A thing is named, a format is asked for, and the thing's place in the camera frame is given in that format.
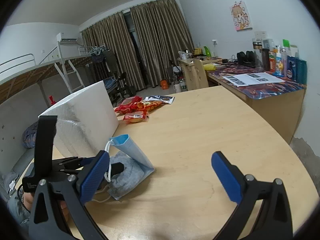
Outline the person right hand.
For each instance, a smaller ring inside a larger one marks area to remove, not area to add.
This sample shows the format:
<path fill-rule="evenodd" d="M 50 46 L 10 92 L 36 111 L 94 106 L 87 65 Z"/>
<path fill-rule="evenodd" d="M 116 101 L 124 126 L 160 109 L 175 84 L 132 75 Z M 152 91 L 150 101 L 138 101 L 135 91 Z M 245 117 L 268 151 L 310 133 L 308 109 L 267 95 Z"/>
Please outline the person right hand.
<path fill-rule="evenodd" d="M 28 211 L 31 211 L 33 200 L 34 200 L 33 193 L 24 193 L 23 194 L 23 204 L 25 205 L 25 207 L 27 208 Z M 65 220 L 68 221 L 69 220 L 69 210 L 67 208 L 66 202 L 61 201 L 60 207 L 61 207 L 61 210 L 62 210 L 62 213 L 64 215 Z"/>

